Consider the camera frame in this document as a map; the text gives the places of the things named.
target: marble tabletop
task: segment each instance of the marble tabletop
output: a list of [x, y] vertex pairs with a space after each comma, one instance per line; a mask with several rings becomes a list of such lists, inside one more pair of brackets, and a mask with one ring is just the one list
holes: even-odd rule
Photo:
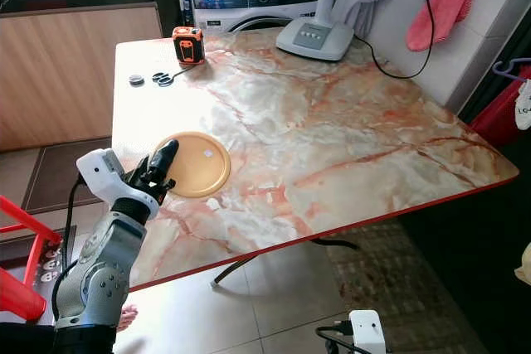
[[[365, 47], [311, 61], [276, 49], [278, 32], [207, 37], [207, 62], [169, 87], [151, 76], [180, 70], [170, 39], [117, 45], [112, 146], [126, 170], [184, 131], [212, 135], [231, 156], [219, 192], [170, 192], [148, 221], [133, 290], [518, 175], [414, 83], [378, 71]], [[132, 74], [145, 85], [130, 86]]]

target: wooden cabinet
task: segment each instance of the wooden cabinet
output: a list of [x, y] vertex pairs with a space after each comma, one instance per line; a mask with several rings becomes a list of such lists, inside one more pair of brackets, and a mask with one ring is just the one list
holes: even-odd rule
[[0, 151], [109, 136], [114, 48], [161, 37], [155, 3], [0, 17]]

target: bare foot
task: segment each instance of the bare foot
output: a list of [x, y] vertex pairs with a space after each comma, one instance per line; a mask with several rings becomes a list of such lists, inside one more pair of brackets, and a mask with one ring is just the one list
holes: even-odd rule
[[122, 313], [119, 316], [118, 327], [116, 330], [118, 332], [121, 332], [125, 328], [127, 328], [134, 321], [138, 313], [139, 310], [134, 304], [128, 304], [127, 306], [123, 306]]

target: purple hanger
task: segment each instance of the purple hanger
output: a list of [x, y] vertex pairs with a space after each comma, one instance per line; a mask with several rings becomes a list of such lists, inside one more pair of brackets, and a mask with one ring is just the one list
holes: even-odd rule
[[520, 82], [525, 82], [527, 79], [521, 78], [520, 76], [511, 75], [510, 71], [514, 68], [514, 64], [519, 62], [531, 62], [531, 58], [514, 58], [513, 60], [509, 61], [509, 66], [505, 70], [500, 70], [499, 67], [504, 63], [503, 61], [495, 62], [494, 65], [492, 65], [492, 71], [496, 75], [502, 75], [506, 78], [512, 79], [512, 80], [519, 80]]

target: red plastic stool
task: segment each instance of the red plastic stool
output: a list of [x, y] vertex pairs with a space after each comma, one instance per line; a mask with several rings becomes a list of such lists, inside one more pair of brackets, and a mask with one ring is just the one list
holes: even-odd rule
[[5, 196], [0, 196], [0, 210], [19, 222], [16, 225], [0, 228], [0, 233], [27, 228], [37, 234], [27, 260], [24, 282], [20, 282], [5, 269], [0, 268], [0, 311], [10, 311], [26, 320], [37, 319], [46, 309], [46, 300], [32, 289], [42, 246], [46, 240], [58, 244], [61, 242], [61, 236], [6, 199]]

